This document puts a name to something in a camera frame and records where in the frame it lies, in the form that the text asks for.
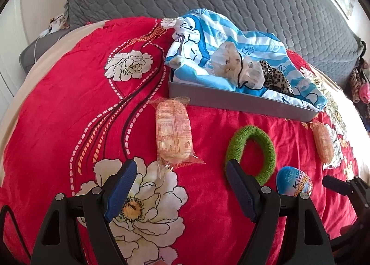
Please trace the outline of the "biscuit pack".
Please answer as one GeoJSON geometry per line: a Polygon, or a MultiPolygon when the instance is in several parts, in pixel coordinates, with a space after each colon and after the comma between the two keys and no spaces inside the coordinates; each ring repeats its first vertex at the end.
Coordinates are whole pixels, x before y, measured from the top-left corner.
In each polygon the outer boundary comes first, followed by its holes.
{"type": "Polygon", "coordinates": [[[160,170],[202,164],[194,152],[188,97],[158,98],[150,101],[156,113],[156,149],[160,170]]]}
{"type": "Polygon", "coordinates": [[[315,147],[320,160],[324,164],[331,163],[334,158],[334,149],[327,127],[316,121],[310,122],[309,127],[313,132],[315,147]]]}

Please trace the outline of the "red blue surprise egg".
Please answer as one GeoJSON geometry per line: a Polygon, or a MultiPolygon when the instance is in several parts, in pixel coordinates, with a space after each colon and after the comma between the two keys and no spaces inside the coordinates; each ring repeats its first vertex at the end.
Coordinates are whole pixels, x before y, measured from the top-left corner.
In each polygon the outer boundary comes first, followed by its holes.
{"type": "Polygon", "coordinates": [[[310,177],[302,170],[291,166],[282,167],[276,176],[277,192],[296,197],[301,192],[311,195],[313,184],[310,177]]]}

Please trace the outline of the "green fuzzy scrunchie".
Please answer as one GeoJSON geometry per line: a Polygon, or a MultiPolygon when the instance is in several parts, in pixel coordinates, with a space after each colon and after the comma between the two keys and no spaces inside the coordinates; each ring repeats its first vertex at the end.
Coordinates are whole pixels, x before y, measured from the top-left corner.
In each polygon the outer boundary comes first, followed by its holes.
{"type": "Polygon", "coordinates": [[[226,150],[225,164],[236,160],[249,174],[255,174],[259,185],[265,185],[276,168],[273,142],[262,129],[246,125],[237,130],[226,150]]]}

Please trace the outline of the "leopard print scrunchie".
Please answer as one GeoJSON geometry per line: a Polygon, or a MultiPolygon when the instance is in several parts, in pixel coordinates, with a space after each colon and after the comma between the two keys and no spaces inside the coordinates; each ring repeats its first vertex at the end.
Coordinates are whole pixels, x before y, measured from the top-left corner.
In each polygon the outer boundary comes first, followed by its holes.
{"type": "Polygon", "coordinates": [[[265,79],[263,86],[265,88],[291,97],[294,95],[292,86],[284,76],[283,72],[275,67],[272,67],[265,60],[260,60],[258,63],[262,67],[263,76],[265,79]]]}

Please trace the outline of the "sheer white scrunchie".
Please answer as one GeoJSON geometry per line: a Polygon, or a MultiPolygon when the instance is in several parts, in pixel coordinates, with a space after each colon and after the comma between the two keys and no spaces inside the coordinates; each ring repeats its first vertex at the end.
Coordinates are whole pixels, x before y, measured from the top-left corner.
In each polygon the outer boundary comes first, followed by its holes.
{"type": "Polygon", "coordinates": [[[222,43],[210,61],[214,75],[229,80],[237,88],[260,90],[265,83],[260,63],[250,57],[242,57],[233,42],[222,43]]]}

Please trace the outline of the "clutter beside bed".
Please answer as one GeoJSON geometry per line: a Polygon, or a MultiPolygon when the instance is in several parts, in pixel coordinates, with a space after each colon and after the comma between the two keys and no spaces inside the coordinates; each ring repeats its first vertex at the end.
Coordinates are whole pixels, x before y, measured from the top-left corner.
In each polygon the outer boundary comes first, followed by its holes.
{"type": "Polygon", "coordinates": [[[345,94],[353,102],[369,134],[369,62],[364,58],[366,51],[367,45],[361,40],[360,54],[345,86],[345,94]]]}

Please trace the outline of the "red floral bed quilt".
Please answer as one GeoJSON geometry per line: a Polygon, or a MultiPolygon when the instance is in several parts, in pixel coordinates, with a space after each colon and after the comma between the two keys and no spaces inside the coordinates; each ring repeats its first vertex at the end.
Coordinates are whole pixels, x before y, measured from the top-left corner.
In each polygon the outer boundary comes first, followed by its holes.
{"type": "Polygon", "coordinates": [[[128,18],[79,28],[30,71],[1,126],[1,204],[13,211],[4,242],[18,261],[29,263],[55,195],[82,195],[134,159],[136,183],[110,225],[128,263],[236,264],[253,224],[238,205],[224,165],[230,139],[246,125],[270,136],[278,168],[298,167],[311,178],[312,200],[331,237],[355,220],[349,200],[327,191],[322,178],[357,174],[368,180],[369,135],[344,93],[293,52],[295,66],[327,92],[329,106],[315,120],[335,136],[337,168],[323,169],[306,123],[188,106],[194,152],[204,162],[156,177],[150,101],[168,95],[168,24],[128,18]]]}

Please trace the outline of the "grey shallow tray box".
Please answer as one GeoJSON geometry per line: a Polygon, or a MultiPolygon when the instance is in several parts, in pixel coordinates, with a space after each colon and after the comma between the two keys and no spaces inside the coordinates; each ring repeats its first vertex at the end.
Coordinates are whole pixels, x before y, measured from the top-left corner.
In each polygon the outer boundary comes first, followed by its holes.
{"type": "Polygon", "coordinates": [[[198,85],[181,84],[175,81],[173,71],[169,74],[169,96],[188,97],[190,98],[190,105],[199,107],[234,110],[302,122],[309,122],[318,114],[314,110],[264,97],[198,85]]]}

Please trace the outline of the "grey bedside stool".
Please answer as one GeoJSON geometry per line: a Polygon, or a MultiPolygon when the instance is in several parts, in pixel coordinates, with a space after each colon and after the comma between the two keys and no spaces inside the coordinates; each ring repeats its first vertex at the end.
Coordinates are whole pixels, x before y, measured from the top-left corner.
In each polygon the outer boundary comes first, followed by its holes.
{"type": "Polygon", "coordinates": [[[25,74],[28,75],[36,61],[70,31],[70,28],[59,30],[52,34],[45,35],[44,37],[38,37],[35,41],[30,43],[19,55],[19,63],[25,71],[25,74]]]}

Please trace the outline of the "grey quilted headboard cover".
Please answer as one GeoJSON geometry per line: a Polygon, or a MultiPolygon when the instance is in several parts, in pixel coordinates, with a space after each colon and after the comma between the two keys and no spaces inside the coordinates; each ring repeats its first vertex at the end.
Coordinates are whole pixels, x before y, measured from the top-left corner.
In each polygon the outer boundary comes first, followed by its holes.
{"type": "Polygon", "coordinates": [[[71,28],[121,17],[175,18],[193,9],[228,17],[243,31],[275,34],[344,87],[367,45],[330,0],[66,0],[71,28]]]}

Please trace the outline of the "white wardrobe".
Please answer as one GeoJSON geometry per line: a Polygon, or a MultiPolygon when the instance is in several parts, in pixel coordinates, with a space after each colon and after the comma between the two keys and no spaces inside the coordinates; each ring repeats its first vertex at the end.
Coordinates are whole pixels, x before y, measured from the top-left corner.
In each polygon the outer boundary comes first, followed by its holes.
{"type": "Polygon", "coordinates": [[[1,116],[12,103],[26,73],[19,55],[28,46],[21,11],[21,0],[9,0],[0,16],[1,116]]]}

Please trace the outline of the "blue striped cartoon cloth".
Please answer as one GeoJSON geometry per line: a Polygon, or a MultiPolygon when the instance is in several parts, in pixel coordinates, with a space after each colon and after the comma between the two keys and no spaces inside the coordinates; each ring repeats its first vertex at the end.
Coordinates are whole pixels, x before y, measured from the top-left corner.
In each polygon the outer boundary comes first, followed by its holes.
{"type": "Polygon", "coordinates": [[[195,9],[176,19],[173,43],[166,65],[174,72],[176,82],[264,97],[306,109],[320,111],[327,99],[309,79],[294,66],[284,44],[274,35],[260,31],[242,31],[225,16],[207,9],[195,9]],[[267,61],[283,72],[294,95],[269,90],[237,88],[229,80],[215,76],[211,56],[224,42],[233,42],[242,57],[267,61]]]}

